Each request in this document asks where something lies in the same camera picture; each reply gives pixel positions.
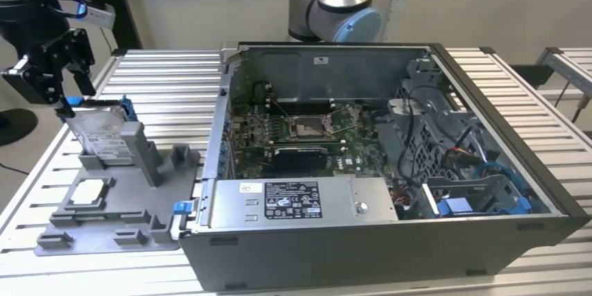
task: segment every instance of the circuit board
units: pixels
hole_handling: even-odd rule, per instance
[[[232,128],[238,179],[394,176],[371,111],[355,103],[334,105],[327,114],[304,115],[272,114],[266,108],[254,107],[234,116]],[[295,149],[310,154],[322,152],[319,163],[324,165],[279,172],[274,158],[279,152]]]

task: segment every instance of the metal slotted surface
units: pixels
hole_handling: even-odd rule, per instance
[[[592,213],[591,142],[550,109],[546,100],[496,55],[486,55],[479,49],[450,51],[580,205]],[[122,93],[128,94],[138,106],[140,120],[147,124],[147,134],[160,146],[190,141],[203,151],[218,90],[216,52],[131,51],[112,63],[112,69],[104,74],[108,82],[106,80],[102,85],[102,97],[118,98]],[[182,250],[50,257],[34,255],[35,239],[80,167],[76,158],[80,145],[72,140],[72,135],[63,128],[0,216],[4,226],[0,235],[2,294],[203,293]],[[527,252],[495,277],[262,293],[270,296],[591,294],[590,225],[560,245]]]
[[[550,48],[540,58],[587,96],[592,96],[592,49]]]

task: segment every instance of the open computer chassis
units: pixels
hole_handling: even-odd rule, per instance
[[[223,49],[198,212],[206,290],[499,272],[588,216],[439,44]]]

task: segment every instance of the robotic arm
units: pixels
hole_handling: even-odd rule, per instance
[[[78,13],[64,12],[59,1],[78,2]],[[383,21],[371,2],[290,0],[288,34],[303,42],[372,42]],[[0,35],[15,47],[20,59],[2,76],[28,102],[52,105],[62,118],[75,117],[62,87],[64,68],[72,72],[83,95],[96,93],[90,76],[95,58],[87,32],[71,29],[68,18],[88,17],[96,23],[104,15],[94,17],[94,13],[107,7],[100,0],[0,0]]]
[[[0,35],[12,44],[18,64],[2,76],[28,102],[52,105],[58,116],[75,112],[62,88],[62,70],[67,68],[84,95],[95,95],[90,67],[95,64],[87,32],[71,29],[68,18],[87,16],[99,0],[63,0],[80,4],[79,13],[62,10],[60,0],[0,0]]]

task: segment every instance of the warning label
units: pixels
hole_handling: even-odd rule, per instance
[[[322,196],[318,182],[266,183],[266,217],[322,218]]]
[[[88,131],[84,132],[87,143],[92,152],[100,159],[130,159],[128,146],[116,131]]]

